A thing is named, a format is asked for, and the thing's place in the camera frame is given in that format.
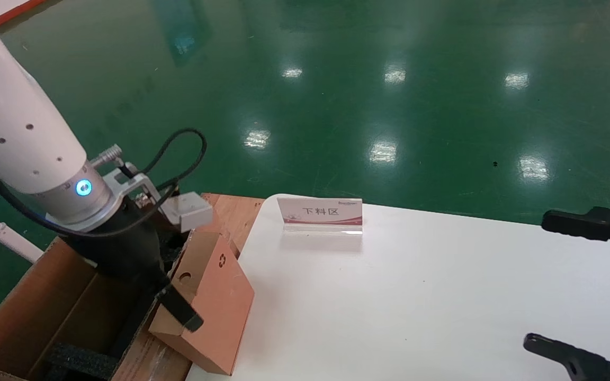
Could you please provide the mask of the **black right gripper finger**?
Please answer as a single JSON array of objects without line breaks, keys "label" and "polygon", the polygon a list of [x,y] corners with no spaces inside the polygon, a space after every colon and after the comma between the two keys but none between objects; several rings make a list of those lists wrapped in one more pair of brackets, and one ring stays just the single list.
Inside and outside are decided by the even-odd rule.
[{"label": "black right gripper finger", "polygon": [[571,380],[610,380],[610,361],[596,353],[536,333],[525,336],[523,347],[561,364]]},{"label": "black right gripper finger", "polygon": [[610,240],[610,209],[593,207],[586,214],[549,210],[542,217],[542,229],[549,232],[583,237],[588,240]]}]

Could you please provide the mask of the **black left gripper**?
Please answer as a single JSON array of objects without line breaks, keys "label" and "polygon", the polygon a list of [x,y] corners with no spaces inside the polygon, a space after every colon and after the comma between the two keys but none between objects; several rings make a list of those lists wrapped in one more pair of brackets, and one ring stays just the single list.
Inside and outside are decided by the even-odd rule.
[{"label": "black left gripper", "polygon": [[95,263],[97,272],[157,294],[157,299],[183,328],[197,331],[202,316],[180,294],[164,271],[159,232],[146,220],[111,237],[61,237],[77,254]]}]

